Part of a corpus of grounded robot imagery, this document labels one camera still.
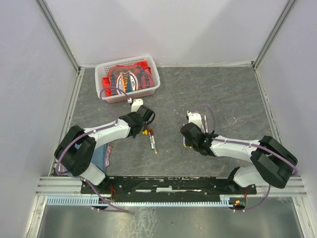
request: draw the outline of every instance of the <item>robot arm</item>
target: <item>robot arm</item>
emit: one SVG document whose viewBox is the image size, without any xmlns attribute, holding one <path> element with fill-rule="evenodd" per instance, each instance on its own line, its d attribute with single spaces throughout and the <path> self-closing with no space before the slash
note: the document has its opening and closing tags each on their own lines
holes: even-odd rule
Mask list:
<svg viewBox="0 0 317 238">
<path fill-rule="evenodd" d="M 251 184 L 270 184 L 284 188 L 292 175 L 293 169 L 256 146 L 265 147 L 285 158 L 292 165 L 297 165 L 297 159 L 280 143 L 270 136 L 262 140 L 228 139 L 214 133 L 203 133 L 200 115 L 188 113 L 189 123 L 184 125 L 180 132 L 186 139 L 186 145 L 192 146 L 202 155 L 228 156 L 253 163 L 246 168 L 235 168 L 233 181 L 240 187 Z"/>
<path fill-rule="evenodd" d="M 91 163 L 94 150 L 111 141 L 136 136 L 146 128 L 146 123 L 150 118 L 154 119 L 154 112 L 143 105 L 142 99 L 136 99 L 131 105 L 131 113 L 119 117 L 117 123 L 114 121 L 98 127 L 85 129 L 77 125 L 71 127 L 54 155 L 59 159 L 64 149 L 75 138 L 91 131 L 92 133 L 84 136 L 70 147 L 64 155 L 61 164 L 74 177 L 81 176 L 92 184 L 99 185 L 106 178 L 106 175 L 96 165 Z"/>
</svg>

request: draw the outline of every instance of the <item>red bag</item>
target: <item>red bag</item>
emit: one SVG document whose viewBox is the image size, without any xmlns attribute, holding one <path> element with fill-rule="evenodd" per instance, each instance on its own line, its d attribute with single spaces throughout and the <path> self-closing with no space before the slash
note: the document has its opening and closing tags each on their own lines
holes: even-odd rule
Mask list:
<svg viewBox="0 0 317 238">
<path fill-rule="evenodd" d="M 151 68 L 146 61 L 132 65 L 117 65 L 111 67 L 107 77 L 103 78 L 104 87 L 117 87 L 126 93 L 154 87 Z M 106 89 L 106 96 L 122 94 L 115 89 Z"/>
</svg>

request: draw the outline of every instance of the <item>white wall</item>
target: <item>white wall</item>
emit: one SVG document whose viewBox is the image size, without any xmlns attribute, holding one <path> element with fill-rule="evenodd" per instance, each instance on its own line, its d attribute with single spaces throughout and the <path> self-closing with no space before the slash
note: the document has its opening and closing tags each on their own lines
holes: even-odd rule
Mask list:
<svg viewBox="0 0 317 238">
<path fill-rule="evenodd" d="M 260 66 L 282 141 L 317 217 L 317 1 L 298 0 Z"/>
<path fill-rule="evenodd" d="M 46 0 L 80 65 L 256 59 L 287 0 Z"/>
<path fill-rule="evenodd" d="M 0 1 L 0 237 L 21 238 L 75 70 L 33 0 Z"/>
</svg>

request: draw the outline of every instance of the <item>white plastic basket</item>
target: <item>white plastic basket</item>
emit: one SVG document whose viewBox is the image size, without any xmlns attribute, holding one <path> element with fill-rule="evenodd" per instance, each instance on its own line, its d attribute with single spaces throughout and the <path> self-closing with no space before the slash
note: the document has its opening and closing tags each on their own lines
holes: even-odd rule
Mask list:
<svg viewBox="0 0 317 238">
<path fill-rule="evenodd" d="M 160 86 L 159 73 L 158 73 L 157 66 L 155 65 L 155 62 L 151 56 L 138 56 L 138 57 L 133 57 L 128 59 L 112 61 L 109 63 L 102 63 L 96 66 L 95 81 L 96 81 L 96 92 L 98 97 L 100 95 L 100 91 L 104 88 L 102 80 L 104 77 L 107 77 L 108 71 L 111 67 L 116 65 L 131 65 L 131 64 L 135 64 L 137 62 L 144 61 L 144 60 L 147 61 L 148 66 L 151 68 L 154 87 L 137 90 L 127 94 L 131 98 L 141 98 L 147 95 L 154 94 L 155 90 Z M 116 103 L 116 102 L 126 100 L 126 97 L 123 94 L 106 97 L 106 93 L 103 92 L 102 99 L 106 100 L 108 103 Z"/>
</svg>

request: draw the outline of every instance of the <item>gray floor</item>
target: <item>gray floor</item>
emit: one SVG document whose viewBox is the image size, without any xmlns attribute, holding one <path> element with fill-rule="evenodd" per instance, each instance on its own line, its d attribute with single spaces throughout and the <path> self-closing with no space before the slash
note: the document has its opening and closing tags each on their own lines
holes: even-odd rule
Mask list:
<svg viewBox="0 0 317 238">
<path fill-rule="evenodd" d="M 100 103 L 95 70 L 85 69 L 72 125 L 94 127 L 113 121 Z M 227 176 L 237 166 L 249 163 L 233 158 L 205 157 L 182 145 L 179 132 L 186 112 L 206 103 L 213 107 L 216 133 L 236 139 L 261 139 L 271 135 L 256 78 L 251 67 L 158 68 L 161 86 L 144 103 L 156 113 L 152 128 L 158 148 L 155 155 L 149 138 L 138 135 L 110 143 L 109 175 L 138 176 Z M 127 102 L 110 105 L 118 114 L 130 112 Z M 209 128 L 211 115 L 207 110 Z"/>
<path fill-rule="evenodd" d="M 249 199 L 250 206 L 260 202 Z M 38 238 L 302 238 L 292 198 L 270 198 L 256 210 L 129 207 L 129 214 L 82 206 L 47 206 Z"/>
</svg>

